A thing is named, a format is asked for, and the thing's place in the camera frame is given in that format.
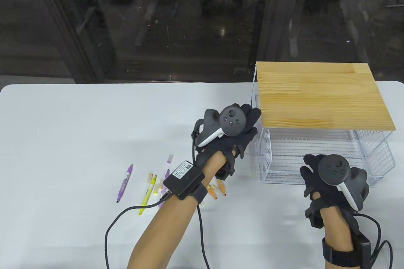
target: white wire basket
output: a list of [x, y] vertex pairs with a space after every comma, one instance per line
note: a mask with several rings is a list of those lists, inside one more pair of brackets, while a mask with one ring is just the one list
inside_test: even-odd
[[[253, 107], [260, 107], [258, 92], [252, 92]], [[252, 166], [263, 183], [304, 184], [299, 169], [305, 154], [339, 154], [351, 167], [368, 172], [370, 187], [395, 166], [387, 137], [391, 133], [363, 130], [264, 128], [251, 143]]]

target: forearm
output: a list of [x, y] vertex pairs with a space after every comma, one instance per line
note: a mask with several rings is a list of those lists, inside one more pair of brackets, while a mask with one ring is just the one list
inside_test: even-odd
[[[205, 179], [202, 184], [205, 187], [225, 163], [226, 158], [221, 152], [217, 152], [209, 159], [203, 169]], [[197, 205], [198, 202], [191, 196], [182, 201], [175, 196], [169, 198], [134, 247], [128, 269], [165, 269]]]
[[[333, 206], [320, 210], [325, 228], [326, 243], [337, 251], [349, 252], [354, 250], [351, 230], [341, 215], [338, 207]], [[326, 261], [326, 269], [346, 269]]]

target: vr controller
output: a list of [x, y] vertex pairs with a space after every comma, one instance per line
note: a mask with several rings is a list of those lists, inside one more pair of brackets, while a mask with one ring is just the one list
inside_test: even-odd
[[368, 174], [365, 170], [351, 168], [343, 156], [330, 154], [320, 160], [318, 174], [326, 184], [342, 191], [353, 210], [362, 210], [363, 201], [369, 193], [369, 185], [366, 183]]
[[203, 147], [217, 137], [239, 135], [244, 130], [246, 122], [246, 115], [239, 106], [227, 106], [221, 113], [215, 109], [206, 109], [204, 118], [195, 124], [196, 132], [199, 132], [199, 127], [203, 125], [202, 132], [196, 137], [195, 145]]

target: sticker label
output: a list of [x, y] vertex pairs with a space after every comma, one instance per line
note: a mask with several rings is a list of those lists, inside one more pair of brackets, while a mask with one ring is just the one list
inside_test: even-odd
[[173, 172], [173, 176], [175, 176], [176, 178], [181, 179], [188, 172], [188, 170], [191, 169], [191, 167], [192, 167], [192, 164], [190, 162], [184, 161]]

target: black cable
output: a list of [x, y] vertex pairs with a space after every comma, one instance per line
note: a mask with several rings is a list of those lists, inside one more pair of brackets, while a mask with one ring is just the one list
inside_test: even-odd
[[[192, 164], [195, 165], [195, 139], [192, 139]], [[202, 256], [206, 264], [207, 269], [211, 269], [209, 267], [208, 259], [206, 258], [206, 253], [205, 253], [205, 245], [203, 243], [203, 225], [202, 225], [202, 215], [201, 215], [201, 209], [199, 208], [199, 205], [196, 206], [196, 210], [198, 210], [198, 217], [199, 217], [199, 226], [201, 230], [201, 248], [202, 248]]]
[[207, 269], [211, 269], [211, 268], [209, 267], [208, 259], [206, 258], [206, 254], [205, 254], [205, 245], [204, 245], [204, 243], [203, 243], [202, 217], [201, 217], [201, 209], [199, 208], [199, 205], [196, 207], [196, 209], [198, 210], [199, 226], [200, 226], [200, 229], [201, 229], [202, 256], [203, 256], [203, 259], [205, 260], [206, 268], [207, 268]]
[[158, 201], [157, 203], [151, 204], [151, 205], [145, 205], [145, 206], [132, 206], [132, 207], [128, 207], [125, 210], [123, 210], [120, 214], [118, 214], [118, 216], [115, 218], [115, 220], [112, 222], [112, 224], [108, 227], [107, 232], [105, 233], [105, 240], [104, 240], [104, 253], [105, 253], [105, 263], [107, 265], [107, 269], [110, 269], [110, 264], [108, 262], [108, 252], [107, 252], [107, 242], [108, 242], [108, 233], [110, 232], [112, 226], [115, 225], [115, 223], [117, 222], [117, 220], [119, 220], [119, 218], [126, 213], [129, 210], [133, 210], [133, 209], [146, 209], [146, 208], [153, 208], [156, 207], [157, 205], [160, 205], [161, 203], [163, 203], [164, 201], [168, 200], [169, 197], [172, 196], [171, 192], [167, 192], [166, 194], [163, 195], [163, 197], [160, 199], [160, 201]]
[[380, 243], [381, 240], [381, 227], [380, 224], [378, 223], [377, 220], [375, 220], [374, 218], [366, 215], [366, 214], [362, 214], [362, 213], [355, 213], [353, 215], [354, 217], [366, 217], [367, 219], [371, 220], [373, 223], [376, 224], [377, 226], [377, 241], [376, 241], [376, 245], [375, 245], [375, 249], [373, 250], [373, 253], [371, 255], [371, 267], [373, 267], [373, 265], [375, 264], [375, 261], [381, 251], [381, 249], [383, 248], [384, 244], [387, 244], [389, 246], [389, 250], [390, 250], [390, 265], [389, 265], [389, 269], [391, 269], [393, 267], [393, 247], [391, 246], [391, 243], [388, 240], [384, 240], [382, 243]]

